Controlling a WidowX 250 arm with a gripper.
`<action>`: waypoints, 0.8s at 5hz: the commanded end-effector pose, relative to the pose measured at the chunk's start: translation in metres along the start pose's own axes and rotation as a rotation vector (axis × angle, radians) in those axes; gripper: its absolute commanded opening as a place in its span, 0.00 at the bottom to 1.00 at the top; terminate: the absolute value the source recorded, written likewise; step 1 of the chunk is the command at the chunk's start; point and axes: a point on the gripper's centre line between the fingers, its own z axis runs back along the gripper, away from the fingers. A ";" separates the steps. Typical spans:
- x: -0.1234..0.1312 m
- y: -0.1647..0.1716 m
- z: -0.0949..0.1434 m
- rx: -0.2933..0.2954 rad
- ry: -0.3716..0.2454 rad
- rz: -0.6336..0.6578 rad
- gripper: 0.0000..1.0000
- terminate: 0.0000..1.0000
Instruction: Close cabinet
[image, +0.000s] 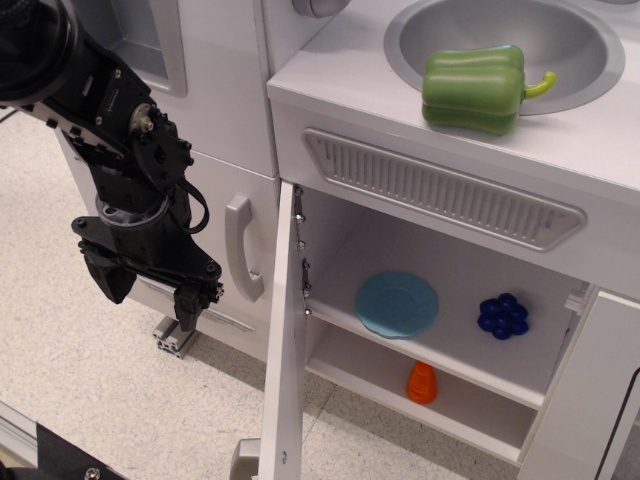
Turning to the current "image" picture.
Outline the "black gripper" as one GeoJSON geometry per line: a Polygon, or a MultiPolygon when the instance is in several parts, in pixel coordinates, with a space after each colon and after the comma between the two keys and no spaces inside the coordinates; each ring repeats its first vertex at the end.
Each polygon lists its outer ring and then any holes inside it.
{"type": "Polygon", "coordinates": [[[138,224],[113,224],[105,218],[76,218],[71,228],[80,237],[80,252],[90,276],[113,303],[120,304],[137,277],[174,289],[176,320],[184,332],[223,292],[220,265],[194,241],[209,222],[209,214],[194,227],[189,213],[172,210],[138,224]]]}

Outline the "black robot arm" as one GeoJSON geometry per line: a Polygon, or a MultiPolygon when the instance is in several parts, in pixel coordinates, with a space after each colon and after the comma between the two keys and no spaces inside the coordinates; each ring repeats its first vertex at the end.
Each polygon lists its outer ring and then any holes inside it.
{"type": "Polygon", "coordinates": [[[176,320],[193,331],[223,292],[221,268],[194,240],[185,176],[190,144],[149,87],[83,28],[67,1],[1,5],[1,104],[60,131],[87,164],[95,216],[74,220],[87,269],[122,302],[139,277],[172,288],[176,320]]]}

